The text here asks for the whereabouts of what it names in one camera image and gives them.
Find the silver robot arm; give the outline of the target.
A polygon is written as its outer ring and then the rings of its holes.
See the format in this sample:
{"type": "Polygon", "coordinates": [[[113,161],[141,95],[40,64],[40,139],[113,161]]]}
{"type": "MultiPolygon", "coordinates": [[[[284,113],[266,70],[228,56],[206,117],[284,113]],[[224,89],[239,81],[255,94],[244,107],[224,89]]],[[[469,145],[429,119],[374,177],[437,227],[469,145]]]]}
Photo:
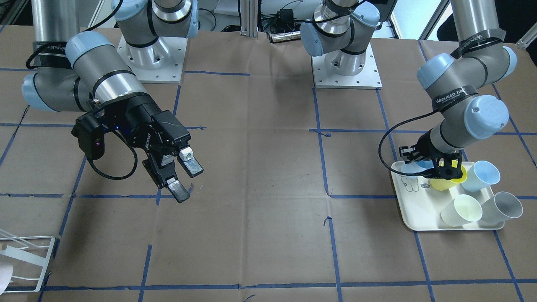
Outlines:
{"type": "MultiPolygon", "coordinates": [[[[517,64],[514,51],[503,44],[505,31],[499,27],[493,0],[453,0],[451,7],[458,48],[427,60],[417,72],[431,97],[432,113],[439,112],[444,119],[415,145],[399,148],[406,164],[432,161],[432,168],[418,172],[429,179],[462,178],[461,150],[505,126],[509,120],[505,103],[480,95],[478,89],[510,75],[517,64]]],[[[301,21],[301,40],[312,57],[334,53],[337,74],[350,76],[344,61],[353,57],[364,61],[380,21],[378,8],[368,0],[325,0],[311,19],[301,21]]]]}
{"type": "Polygon", "coordinates": [[[115,177],[94,164],[112,132],[131,152],[145,151],[143,166],[157,187],[181,203],[190,194],[176,174],[178,161],[190,177],[203,168],[189,145],[190,133],[150,96],[115,46],[94,27],[81,31],[74,0],[32,1],[35,42],[26,62],[36,73],[24,78],[22,93],[35,109],[82,112],[72,135],[89,165],[102,177],[115,177]]]}

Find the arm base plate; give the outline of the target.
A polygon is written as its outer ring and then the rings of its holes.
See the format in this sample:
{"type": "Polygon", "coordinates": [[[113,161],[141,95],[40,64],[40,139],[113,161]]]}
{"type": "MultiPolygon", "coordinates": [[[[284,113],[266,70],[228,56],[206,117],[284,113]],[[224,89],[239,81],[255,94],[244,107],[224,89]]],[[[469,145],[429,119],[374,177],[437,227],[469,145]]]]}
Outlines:
{"type": "Polygon", "coordinates": [[[337,50],[321,57],[312,57],[311,66],[316,88],[381,89],[383,87],[371,44],[359,55],[337,50]]]}
{"type": "Polygon", "coordinates": [[[117,52],[142,83],[180,84],[187,38],[159,37],[155,44],[137,48],[121,37],[117,52]]]}

